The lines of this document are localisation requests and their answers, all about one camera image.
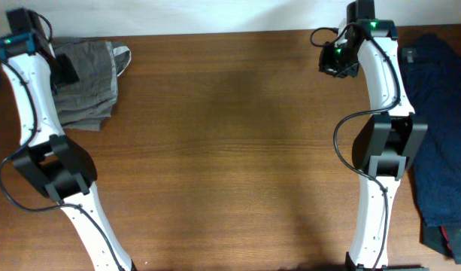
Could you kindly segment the grey shorts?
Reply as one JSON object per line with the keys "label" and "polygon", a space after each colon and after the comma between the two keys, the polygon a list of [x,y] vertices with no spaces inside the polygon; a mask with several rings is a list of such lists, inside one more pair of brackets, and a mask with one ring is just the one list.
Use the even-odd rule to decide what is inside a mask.
{"label": "grey shorts", "polygon": [[59,122],[65,129],[99,131],[118,100],[118,77],[132,61],[121,41],[57,38],[55,53],[71,61],[79,81],[60,87],[53,96]]}

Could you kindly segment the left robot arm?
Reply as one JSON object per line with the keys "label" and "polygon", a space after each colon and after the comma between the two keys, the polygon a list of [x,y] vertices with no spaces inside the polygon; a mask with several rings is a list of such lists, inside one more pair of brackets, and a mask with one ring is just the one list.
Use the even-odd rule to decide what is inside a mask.
{"label": "left robot arm", "polygon": [[133,270],[99,200],[96,166],[64,128],[98,127],[117,100],[132,58],[109,41],[55,41],[35,30],[0,37],[0,64],[14,93],[20,147],[7,161],[73,223],[97,270]]}

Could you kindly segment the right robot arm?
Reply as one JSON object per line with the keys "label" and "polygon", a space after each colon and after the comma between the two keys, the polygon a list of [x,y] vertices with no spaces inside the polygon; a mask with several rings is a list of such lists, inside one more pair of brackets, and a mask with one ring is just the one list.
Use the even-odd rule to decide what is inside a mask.
{"label": "right robot arm", "polygon": [[319,44],[319,70],[334,78],[363,72],[368,121],[353,141],[351,160],[341,162],[359,176],[356,233],[346,270],[389,270],[387,239],[396,191],[411,167],[428,126],[415,114],[399,70],[395,23],[375,16],[373,1],[355,0],[332,29],[333,41]]}

